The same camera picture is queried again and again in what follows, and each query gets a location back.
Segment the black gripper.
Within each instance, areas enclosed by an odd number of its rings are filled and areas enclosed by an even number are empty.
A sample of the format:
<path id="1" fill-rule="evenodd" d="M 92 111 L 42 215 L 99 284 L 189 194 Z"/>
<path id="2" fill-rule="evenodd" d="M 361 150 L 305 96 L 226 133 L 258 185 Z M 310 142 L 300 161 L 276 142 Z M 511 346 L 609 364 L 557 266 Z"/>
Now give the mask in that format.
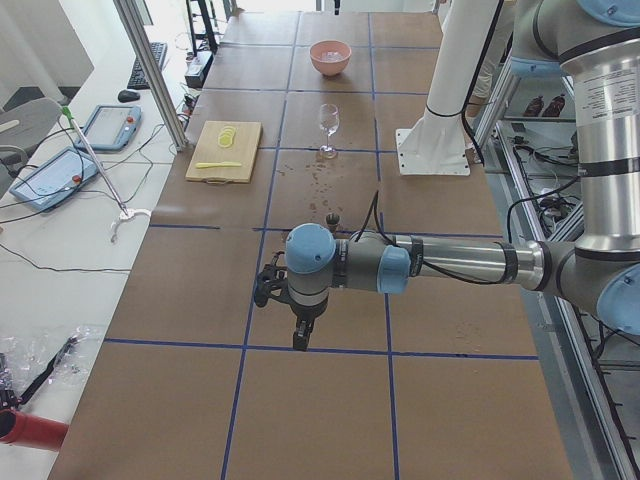
<path id="1" fill-rule="evenodd" d="M 308 349 L 315 320 L 326 311 L 327 305 L 327 297 L 314 305 L 302 305 L 295 300 L 290 302 L 290 308 L 296 316 L 296 327 L 292 336 L 292 346 L 294 349 Z"/>

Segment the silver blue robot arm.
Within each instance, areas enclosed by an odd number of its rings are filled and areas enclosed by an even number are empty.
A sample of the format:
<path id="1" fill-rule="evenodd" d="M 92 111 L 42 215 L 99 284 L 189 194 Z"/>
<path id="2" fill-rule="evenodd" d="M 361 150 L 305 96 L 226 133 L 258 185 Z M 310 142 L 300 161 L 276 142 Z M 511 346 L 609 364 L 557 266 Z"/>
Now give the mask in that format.
<path id="1" fill-rule="evenodd" d="M 410 278 L 516 283 L 565 299 L 609 327 L 639 331 L 639 5 L 522 1 L 518 60 L 553 61 L 572 77 L 583 234 L 574 242 L 456 242 L 366 232 L 337 239 L 307 223 L 288 235 L 283 301 L 306 350 L 333 288 L 399 294 Z"/>

